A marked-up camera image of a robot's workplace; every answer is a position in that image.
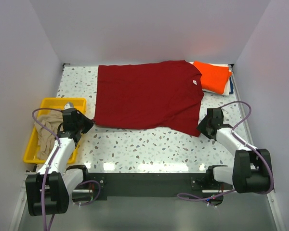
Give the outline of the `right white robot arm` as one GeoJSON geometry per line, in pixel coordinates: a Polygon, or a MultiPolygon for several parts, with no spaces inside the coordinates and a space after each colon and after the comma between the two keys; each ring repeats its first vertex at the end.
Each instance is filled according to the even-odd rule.
{"type": "Polygon", "coordinates": [[[221,108],[208,108],[207,114],[197,127],[201,134],[221,144],[234,157],[232,167],[208,167],[206,186],[216,189],[221,183],[226,183],[233,186],[238,193],[269,193],[274,187],[269,151],[258,149],[242,139],[223,119],[221,108]]]}

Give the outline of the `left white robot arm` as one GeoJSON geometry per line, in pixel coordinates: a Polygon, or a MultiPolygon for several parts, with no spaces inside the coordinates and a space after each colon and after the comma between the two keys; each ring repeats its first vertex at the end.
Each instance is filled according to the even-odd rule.
{"type": "Polygon", "coordinates": [[[69,197],[78,187],[85,189],[90,177],[85,165],[67,167],[81,136],[94,122],[76,108],[61,110],[63,122],[57,133],[53,150],[40,170],[26,178],[28,211],[31,216],[65,213],[69,197]]]}

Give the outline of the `dark red t shirt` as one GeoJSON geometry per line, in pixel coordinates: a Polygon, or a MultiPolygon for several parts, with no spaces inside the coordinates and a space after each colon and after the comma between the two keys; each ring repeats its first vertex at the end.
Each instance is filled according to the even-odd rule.
{"type": "Polygon", "coordinates": [[[107,128],[167,127],[198,137],[201,77],[185,60],[101,65],[94,121],[107,128]]]}

